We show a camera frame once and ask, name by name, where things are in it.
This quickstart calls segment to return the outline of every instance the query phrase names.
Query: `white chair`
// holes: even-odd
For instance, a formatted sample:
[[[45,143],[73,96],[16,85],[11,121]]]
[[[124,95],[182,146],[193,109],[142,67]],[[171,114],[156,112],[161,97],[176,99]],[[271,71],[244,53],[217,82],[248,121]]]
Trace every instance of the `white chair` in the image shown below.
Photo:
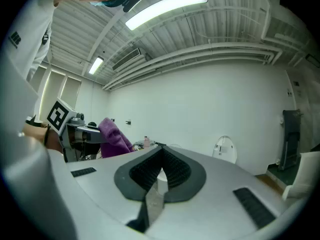
[[[292,185],[285,188],[282,199],[288,205],[306,197],[317,184],[320,173],[320,151],[301,153],[298,172]]]

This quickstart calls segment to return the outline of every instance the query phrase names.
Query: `person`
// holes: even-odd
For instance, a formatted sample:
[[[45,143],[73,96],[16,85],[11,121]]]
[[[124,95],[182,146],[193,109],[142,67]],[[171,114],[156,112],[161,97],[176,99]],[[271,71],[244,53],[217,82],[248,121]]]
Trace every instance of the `person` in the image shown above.
[[[30,81],[38,66],[48,53],[51,23],[55,8],[64,0],[28,0],[13,21],[2,44],[2,54],[13,68]],[[84,2],[104,2],[111,0],[79,0]],[[59,136],[51,129],[46,130],[25,125],[25,135],[45,143],[48,149],[62,153]]]

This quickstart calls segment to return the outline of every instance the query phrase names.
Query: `air conditioning vent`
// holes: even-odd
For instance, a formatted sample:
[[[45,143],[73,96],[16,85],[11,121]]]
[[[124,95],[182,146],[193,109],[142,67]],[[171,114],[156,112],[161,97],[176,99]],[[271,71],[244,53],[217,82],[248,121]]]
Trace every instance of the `air conditioning vent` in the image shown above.
[[[120,59],[116,64],[114,64],[114,66],[112,67],[112,69],[114,71],[116,71],[117,68],[121,67],[122,65],[126,64],[127,62],[131,61],[132,59],[138,57],[139,55],[145,54],[146,52],[141,49],[141,48],[137,48],[135,50],[133,50],[132,52],[130,52],[128,55],[126,55],[125,57],[123,57],[122,59]]]

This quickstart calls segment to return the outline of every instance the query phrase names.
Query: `purple cloth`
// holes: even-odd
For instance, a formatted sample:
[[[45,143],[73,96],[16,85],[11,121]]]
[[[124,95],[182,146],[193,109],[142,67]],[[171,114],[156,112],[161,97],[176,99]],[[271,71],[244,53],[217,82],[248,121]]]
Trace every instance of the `purple cloth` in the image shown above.
[[[107,143],[101,143],[101,156],[103,158],[115,157],[133,152],[133,145],[109,118],[103,119],[99,130]]]

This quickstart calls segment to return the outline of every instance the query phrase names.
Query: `white ceiling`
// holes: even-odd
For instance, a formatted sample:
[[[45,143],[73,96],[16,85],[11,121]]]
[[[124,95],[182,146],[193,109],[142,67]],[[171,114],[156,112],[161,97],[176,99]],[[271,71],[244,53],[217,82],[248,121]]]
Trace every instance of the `white ceiling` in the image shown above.
[[[271,8],[266,31],[271,40],[261,38],[268,10],[266,0],[208,0],[167,12],[134,31],[125,25],[136,13],[158,1],[142,0],[129,13],[123,13],[122,7],[93,6],[77,0],[62,2],[53,16],[51,63],[106,84],[115,74],[112,66],[135,48],[145,49],[155,59],[208,43],[250,42],[281,48],[283,53],[277,63],[291,64],[305,54],[318,54],[304,24],[279,6],[278,0],[271,0],[278,4]],[[104,62],[90,75],[88,71],[97,56]]]

